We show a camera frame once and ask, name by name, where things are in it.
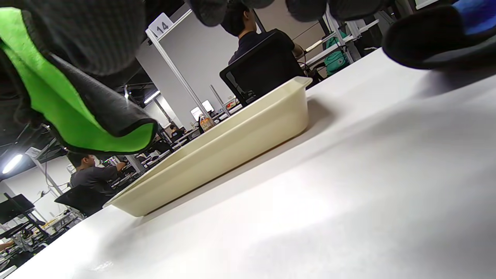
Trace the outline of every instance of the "black t-shirt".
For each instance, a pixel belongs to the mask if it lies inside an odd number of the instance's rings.
[[[243,37],[241,37],[238,44],[238,50],[234,52],[234,55],[229,60],[229,64],[234,62],[243,54],[247,53],[249,50],[251,50],[256,45],[258,45],[261,41],[263,41],[265,38],[267,38],[268,36],[270,36],[275,32],[280,32],[283,34],[284,37],[283,45],[285,48],[287,47],[290,51],[295,49],[295,43],[293,43],[291,38],[286,33],[282,32],[279,29],[270,30],[269,32],[264,32],[260,34],[257,34],[256,32],[249,32],[246,33]]]
[[[172,138],[180,138],[184,135],[185,133],[183,130],[175,130],[174,132],[171,133]]]
[[[94,189],[102,194],[114,194],[114,190],[108,183],[109,180],[117,179],[117,167],[110,166],[105,168],[89,167],[73,173],[70,177],[70,183],[73,187],[83,185]]]

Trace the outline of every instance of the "ceiling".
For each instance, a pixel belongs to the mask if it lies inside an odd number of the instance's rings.
[[[171,16],[184,2],[183,0],[145,0],[146,5],[146,21],[150,24],[161,13]],[[157,89],[151,82],[150,77],[143,70],[141,65],[135,60],[129,67],[123,71],[110,76],[94,76],[97,80],[106,86],[114,89],[117,93],[124,95],[124,85],[127,84],[129,99],[144,107],[144,97],[149,96]],[[6,74],[0,67],[0,85],[3,87],[9,86],[9,82],[2,82],[2,79],[7,79]],[[9,92],[0,95],[0,181],[25,170],[35,167],[34,163],[24,156],[22,161],[15,169],[8,174],[2,174],[1,170],[5,165],[18,153],[24,153],[29,147],[43,149],[53,139],[50,132],[41,127],[38,130],[27,128],[25,125],[19,124],[14,120],[15,110],[19,103],[19,98],[15,93],[15,88],[0,88],[1,92]],[[59,156],[65,155],[66,151],[63,146],[55,143],[41,157],[40,161],[52,160]]]

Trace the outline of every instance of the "gray t-shirt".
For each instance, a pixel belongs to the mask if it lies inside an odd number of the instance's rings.
[[[82,185],[102,194],[114,194],[115,191],[110,187],[108,181],[117,179],[117,175],[117,167],[115,166],[89,167],[73,173],[70,177],[70,183],[73,187]]]

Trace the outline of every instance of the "teal backpack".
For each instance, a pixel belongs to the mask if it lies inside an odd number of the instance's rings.
[[[341,32],[341,37],[342,38],[346,37],[346,34]],[[326,48],[328,49],[332,45],[335,45],[337,43],[338,43],[338,39],[336,37],[333,37],[330,40],[327,40]],[[349,65],[348,59],[346,59],[346,56],[341,51],[335,51],[329,54],[324,59],[324,63],[327,69],[327,76],[332,76],[333,74],[341,70],[343,67]]]

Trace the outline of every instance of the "bottle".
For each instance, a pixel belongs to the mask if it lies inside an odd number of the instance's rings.
[[[200,114],[200,126],[206,132],[208,129],[214,126],[212,119],[206,118],[203,114]]]

